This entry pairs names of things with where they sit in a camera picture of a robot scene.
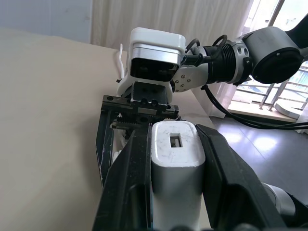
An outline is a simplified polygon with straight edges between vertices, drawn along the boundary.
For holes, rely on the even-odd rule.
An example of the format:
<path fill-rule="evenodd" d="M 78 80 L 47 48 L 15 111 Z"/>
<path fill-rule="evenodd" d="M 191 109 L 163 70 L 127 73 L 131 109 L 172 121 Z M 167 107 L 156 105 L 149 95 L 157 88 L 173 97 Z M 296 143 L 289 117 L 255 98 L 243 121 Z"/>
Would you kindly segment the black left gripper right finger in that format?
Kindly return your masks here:
<path fill-rule="evenodd" d="M 196 125 L 205 153 L 203 195 L 215 231 L 290 231 L 293 201 L 262 183 L 217 130 Z"/>

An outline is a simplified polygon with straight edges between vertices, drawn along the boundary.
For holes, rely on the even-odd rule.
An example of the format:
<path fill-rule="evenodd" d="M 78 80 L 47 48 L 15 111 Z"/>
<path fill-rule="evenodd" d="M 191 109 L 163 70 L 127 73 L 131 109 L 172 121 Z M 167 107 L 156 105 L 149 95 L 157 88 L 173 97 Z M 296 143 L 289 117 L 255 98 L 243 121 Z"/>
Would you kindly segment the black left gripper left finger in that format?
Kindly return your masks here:
<path fill-rule="evenodd" d="M 134 130 L 109 168 L 92 230 L 152 230 L 151 131 Z"/>

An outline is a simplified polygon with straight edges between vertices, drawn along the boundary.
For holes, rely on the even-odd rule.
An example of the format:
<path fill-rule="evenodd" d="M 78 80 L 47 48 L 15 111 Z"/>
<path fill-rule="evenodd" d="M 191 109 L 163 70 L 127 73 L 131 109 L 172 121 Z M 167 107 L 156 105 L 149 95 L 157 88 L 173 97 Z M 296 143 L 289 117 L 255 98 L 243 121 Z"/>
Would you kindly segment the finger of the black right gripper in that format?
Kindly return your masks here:
<path fill-rule="evenodd" d="M 97 137 L 96 155 L 102 187 L 120 181 L 126 181 L 129 173 L 129 153 L 125 147 L 125 130 L 111 127 L 113 120 L 117 117 L 114 111 L 101 111 Z"/>

